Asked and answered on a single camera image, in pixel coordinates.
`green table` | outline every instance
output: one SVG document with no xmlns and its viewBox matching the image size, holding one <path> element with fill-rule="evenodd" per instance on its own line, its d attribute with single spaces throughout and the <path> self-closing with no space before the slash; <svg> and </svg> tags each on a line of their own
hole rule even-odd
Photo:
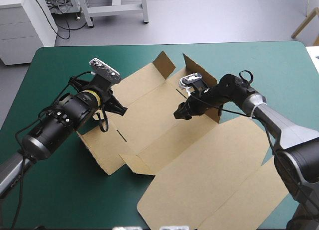
<svg viewBox="0 0 319 230">
<path fill-rule="evenodd" d="M 89 60 L 98 57 L 126 77 L 153 61 L 162 50 L 176 70 L 184 66 L 185 53 L 218 80 L 226 73 L 252 71 L 253 86 L 266 96 L 270 106 L 297 124 L 319 129 L 319 75 L 299 42 L 41 48 L 0 131 L 0 162 L 18 149 L 14 133 L 50 104 L 70 76 L 90 70 Z M 233 104 L 225 107 L 238 110 Z M 221 121 L 234 117 L 223 113 Z M 136 205 L 152 179 L 132 173 L 127 166 L 107 176 L 73 134 L 51 158 L 38 162 L 26 175 L 17 227 L 146 228 Z M 6 226 L 13 219 L 17 196 L 18 188 L 4 202 Z M 284 228 L 296 206 L 290 196 L 286 197 L 260 228 Z"/>
</svg>

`gray floor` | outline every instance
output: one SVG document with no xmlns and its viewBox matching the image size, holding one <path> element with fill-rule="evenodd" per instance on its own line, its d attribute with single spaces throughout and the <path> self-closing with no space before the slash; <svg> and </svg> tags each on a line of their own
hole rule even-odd
<svg viewBox="0 0 319 230">
<path fill-rule="evenodd" d="M 134 3 L 138 0 L 122 0 Z M 307 0 L 148 0 L 149 24 L 141 14 L 95 18 L 94 28 L 73 31 L 69 40 L 57 38 L 56 46 L 127 45 L 291 40 L 304 20 Z M 91 6 L 110 0 L 89 0 Z M 311 0 L 311 8 L 317 1 Z M 79 27 L 68 15 L 71 27 Z M 56 21 L 64 25 L 61 17 Z M 312 46 L 319 23 L 314 19 L 299 35 Z M 67 31 L 60 30 L 67 36 Z M 0 62 L 0 126 L 27 72 L 28 65 L 5 66 Z"/>
</svg>

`cardboard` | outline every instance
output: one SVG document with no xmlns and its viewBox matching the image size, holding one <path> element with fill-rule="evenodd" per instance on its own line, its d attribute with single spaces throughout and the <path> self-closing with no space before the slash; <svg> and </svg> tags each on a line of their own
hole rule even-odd
<svg viewBox="0 0 319 230">
<path fill-rule="evenodd" d="M 198 228 L 260 168 L 268 147 L 264 132 L 245 117 L 216 126 L 156 174 L 139 213 L 151 229 Z"/>
<path fill-rule="evenodd" d="M 186 55 L 184 59 L 185 67 L 168 78 L 175 66 L 161 52 L 152 63 L 112 87 L 128 110 L 124 116 L 108 113 L 111 128 L 106 134 L 98 126 L 84 135 L 78 133 L 107 174 L 127 163 L 135 173 L 155 175 L 217 125 L 217 110 L 190 121 L 174 118 L 187 95 L 179 90 L 181 77 L 200 72 L 207 83 L 217 84 L 201 66 Z"/>
<path fill-rule="evenodd" d="M 249 176 L 198 230 L 255 230 L 287 194 L 272 158 Z"/>
<path fill-rule="evenodd" d="M 273 160 L 260 167 L 267 137 L 245 117 L 218 124 L 216 109 L 176 120 L 173 112 L 187 98 L 178 89 L 181 77 L 200 72 L 209 86 L 217 84 L 186 55 L 184 60 L 185 67 L 169 77 L 175 66 L 161 52 L 115 85 L 126 114 L 108 114 L 107 133 L 96 127 L 79 136 L 107 174 L 126 163 L 137 174 L 155 175 L 138 203 L 151 229 L 254 230 L 287 194 Z"/>
</svg>

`cable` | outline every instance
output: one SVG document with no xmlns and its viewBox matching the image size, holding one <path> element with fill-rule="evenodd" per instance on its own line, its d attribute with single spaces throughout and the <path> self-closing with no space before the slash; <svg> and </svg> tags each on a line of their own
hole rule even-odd
<svg viewBox="0 0 319 230">
<path fill-rule="evenodd" d="M 16 141 L 18 142 L 18 144 L 20 145 L 21 147 L 21 150 L 22 152 L 24 153 L 24 148 L 23 148 L 23 145 L 22 143 L 20 142 L 19 138 L 18 138 L 18 135 L 23 132 L 24 130 L 30 128 L 31 126 L 33 126 L 35 123 L 37 123 L 39 121 L 39 119 L 37 118 L 35 121 L 33 121 L 31 124 L 29 124 L 28 126 L 22 128 L 21 130 L 17 131 L 14 135 Z M 14 226 L 16 224 L 16 221 L 18 219 L 18 216 L 19 216 L 19 213 L 20 213 L 20 209 L 21 209 L 21 205 L 22 205 L 22 199 L 23 199 L 23 177 L 24 177 L 24 166 L 25 166 L 25 159 L 26 157 L 23 156 L 22 157 L 22 166 L 21 166 L 21 173 L 20 173 L 20 189 L 19 189 L 19 200 L 18 200 L 18 206 L 16 208 L 16 211 L 15 211 L 15 215 L 14 215 L 14 219 L 12 221 L 12 225 L 11 225 L 11 230 L 14 229 Z"/>
<path fill-rule="evenodd" d="M 43 10 L 42 6 L 41 6 L 40 3 L 39 3 L 39 1 L 38 1 L 38 0 L 35 0 L 35 1 L 36 1 L 37 4 L 40 6 L 42 12 L 44 13 L 44 16 L 45 16 L 46 20 L 48 21 L 48 23 L 49 23 L 50 27 L 52 28 L 52 30 L 54 31 L 54 33 L 55 33 L 58 37 L 60 37 L 60 38 L 62 38 L 62 39 L 64 39 L 64 40 L 69 39 L 69 38 L 71 37 L 71 30 L 69 30 L 69 35 L 68 35 L 68 37 L 62 37 L 62 36 L 60 36 L 60 35 L 54 30 L 54 28 L 53 28 L 51 22 L 49 21 L 47 15 L 46 15 L 46 13 L 45 13 L 45 11 Z"/>
<path fill-rule="evenodd" d="M 20 209 L 21 209 L 21 205 L 22 205 L 22 198 L 23 198 L 23 176 L 24 176 L 24 166 L 25 166 L 25 156 L 22 157 L 22 166 L 21 166 L 21 179 L 20 179 L 20 190 L 19 190 L 19 202 L 18 202 L 18 207 L 16 208 L 15 211 L 15 215 L 14 215 L 14 219 L 11 225 L 11 230 L 14 229 L 14 226 L 16 224 L 16 221 L 18 219 L 19 213 L 20 213 Z"/>
<path fill-rule="evenodd" d="M 73 79 L 76 80 L 77 78 L 79 78 L 80 76 L 84 75 L 84 74 L 88 74 L 88 73 L 91 73 L 91 72 L 82 72 L 81 74 L 75 76 Z M 51 105 L 53 105 L 58 99 L 59 97 L 62 95 L 62 93 L 69 87 L 70 83 L 68 83 L 63 89 L 62 91 L 58 94 L 58 96 L 52 101 Z"/>
<path fill-rule="evenodd" d="M 269 145 L 270 145 L 270 148 L 274 154 L 274 156 L 277 158 L 277 160 L 279 161 L 280 165 L 283 167 L 283 169 L 285 170 L 285 172 L 288 174 L 288 176 L 290 177 L 290 179 L 293 181 L 293 183 L 297 186 L 297 188 L 299 189 L 299 191 L 307 198 L 307 200 L 317 209 L 317 211 L 319 212 L 319 206 L 304 192 L 304 190 L 299 186 L 298 182 L 294 179 L 294 177 L 291 175 L 291 173 L 288 171 L 288 169 L 284 166 L 284 164 L 282 163 L 282 160 L 279 158 L 278 156 L 278 153 L 277 151 L 274 151 L 274 147 L 273 147 L 273 144 L 271 142 L 271 139 L 270 139 L 270 134 L 269 134 L 269 130 L 266 126 L 266 123 L 260 119 L 260 118 L 256 118 L 262 125 L 263 127 L 265 128 L 265 132 L 266 132 L 266 135 L 267 135 L 267 139 L 268 139 L 268 142 L 269 142 Z M 311 216 L 311 220 L 314 220 L 316 221 L 317 223 L 319 223 L 319 214 L 316 215 L 316 216 Z"/>
<path fill-rule="evenodd" d="M 274 150 L 274 147 L 273 147 L 273 144 L 271 142 L 271 139 L 270 139 L 270 134 L 269 134 L 269 130 L 267 128 L 267 125 L 266 123 L 259 117 L 255 117 L 255 116 L 249 116 L 249 115 L 245 115 L 245 114 L 242 114 L 242 113 L 239 113 L 239 112 L 233 112 L 233 111 L 230 111 L 230 110 L 226 110 L 226 109 L 223 109 L 223 108 L 220 108 L 220 107 L 216 107 L 216 106 L 213 106 L 205 101 L 202 101 L 201 99 L 195 97 L 194 95 L 190 95 L 192 96 L 193 98 L 195 98 L 196 100 L 212 107 L 212 108 L 215 108 L 215 109 L 218 109 L 218 110 L 222 110 L 222 111 L 225 111 L 225 112 L 229 112 L 229 113 L 233 113 L 233 114 L 238 114 L 238 115 L 242 115 L 242 116 L 245 116 L 245 117 L 251 117 L 252 119 L 256 119 L 258 120 L 262 125 L 263 127 L 265 128 L 265 132 L 266 132 L 266 135 L 267 135 L 267 139 L 268 139 L 268 142 L 269 142 L 269 145 L 270 145 L 270 148 L 274 154 L 274 156 L 277 158 L 277 160 L 279 161 L 280 165 L 283 167 L 283 169 L 286 171 L 286 173 L 289 175 L 290 179 L 293 181 L 293 183 L 296 185 L 296 187 L 299 189 L 299 191 L 307 198 L 307 200 L 318 210 L 319 212 L 319 206 L 303 191 L 303 189 L 299 186 L 298 182 L 293 178 L 293 176 L 291 175 L 291 173 L 288 171 L 288 169 L 283 165 L 281 159 L 279 158 L 277 152 Z M 311 216 L 311 220 L 314 220 L 316 222 L 319 223 L 319 214 L 316 215 L 315 217 L 312 217 Z"/>
<path fill-rule="evenodd" d="M 88 74 L 88 73 L 91 73 L 91 72 L 83 72 L 79 75 L 77 75 L 76 77 L 74 77 L 74 80 L 76 80 L 78 77 L 84 75 L 84 74 Z M 14 215 L 14 219 L 12 221 L 12 225 L 11 225 L 11 230 L 14 230 L 14 227 L 15 227 L 15 224 L 16 224 L 16 221 L 18 219 L 18 216 L 19 216 L 19 213 L 20 213 L 20 209 L 21 209 L 21 205 L 22 205 L 22 200 L 23 200 L 23 178 L 24 178 L 24 167 L 25 167 L 25 160 L 26 160 L 26 153 L 25 153 L 25 150 L 24 150 L 24 147 L 21 143 L 21 141 L 19 140 L 18 138 L 18 135 L 25 131 L 26 129 L 32 127 L 34 124 L 36 124 L 38 121 L 42 121 L 41 118 L 45 115 L 46 112 L 48 111 L 51 111 L 51 110 L 60 110 L 61 108 L 60 107 L 57 107 L 57 106 L 53 106 L 53 104 L 56 102 L 56 100 L 62 95 L 62 93 L 67 89 L 67 87 L 69 86 L 70 84 L 68 83 L 66 85 L 65 88 L 63 88 L 63 90 L 59 93 L 59 95 L 54 99 L 54 101 L 52 102 L 52 104 L 44 109 L 42 109 L 39 113 L 38 113 L 38 117 L 36 120 L 34 120 L 32 123 L 30 123 L 29 125 L 27 125 L 26 127 L 18 130 L 15 134 L 14 134 L 14 137 L 17 141 L 17 143 L 20 145 L 21 147 L 21 151 L 22 151 L 22 166 L 21 166 L 21 172 L 20 172 L 20 189 L 19 189 L 19 200 L 18 200 L 18 206 L 16 208 L 16 211 L 15 211 L 15 215 Z"/>
<path fill-rule="evenodd" d="M 213 105 L 211 105 L 211 104 L 209 104 L 209 103 L 207 103 L 207 102 L 205 102 L 205 101 L 202 101 L 200 98 L 197 98 L 197 97 L 194 96 L 194 95 L 190 95 L 190 96 L 193 97 L 193 98 L 195 98 L 196 100 L 198 100 L 198 101 L 200 101 L 200 102 L 203 102 L 204 104 L 206 104 L 206 105 L 208 105 L 208 106 L 210 106 L 210 107 L 212 107 L 212 108 L 215 108 L 215 109 L 218 109 L 218 110 L 221 110 L 221 111 L 224 111 L 224 112 L 229 112 L 229 113 L 233 113 L 233 114 L 237 114 L 237 115 L 242 115 L 242 116 L 244 116 L 244 117 L 250 117 L 249 115 L 245 115 L 245 114 L 242 114 L 242 113 L 240 113 L 240 112 L 233 112 L 233 111 L 230 111 L 230 110 L 223 109 L 223 108 L 221 108 L 221 107 L 213 106 Z"/>
<path fill-rule="evenodd" d="M 78 28 L 70 28 L 70 29 L 65 28 L 65 27 L 62 27 L 62 26 L 60 26 L 59 24 L 56 24 L 56 25 L 57 25 L 58 27 L 62 28 L 62 29 L 74 31 L 74 30 L 79 30 L 79 29 L 85 27 L 86 23 L 84 23 L 81 27 L 78 27 Z"/>
</svg>

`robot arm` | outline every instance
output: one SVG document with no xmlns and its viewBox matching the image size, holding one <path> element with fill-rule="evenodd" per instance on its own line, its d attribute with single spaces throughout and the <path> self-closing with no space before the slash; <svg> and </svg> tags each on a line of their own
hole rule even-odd
<svg viewBox="0 0 319 230">
<path fill-rule="evenodd" d="M 90 66 L 93 79 L 88 82 L 72 77 L 69 85 L 78 93 L 67 93 L 43 109 L 41 113 L 45 113 L 45 117 L 39 116 L 39 124 L 23 137 L 23 149 L 0 165 L 0 200 L 20 181 L 22 169 L 26 172 L 37 161 L 49 158 L 96 110 L 102 110 L 106 126 L 106 111 L 124 115 L 127 108 L 117 101 L 111 89 L 112 85 L 121 81 L 120 74 L 97 58 L 90 61 Z M 106 132 L 107 128 L 99 119 L 101 131 Z"/>
<path fill-rule="evenodd" d="M 188 99 L 175 111 L 177 119 L 202 115 L 207 109 L 222 109 L 235 103 L 246 115 L 259 120 L 274 137 L 275 166 L 293 198 L 300 203 L 287 229 L 319 230 L 319 132 L 298 126 L 266 104 L 266 98 L 245 80 L 226 74 L 214 87 L 208 87 L 200 73 L 183 77 L 181 88 Z"/>
</svg>

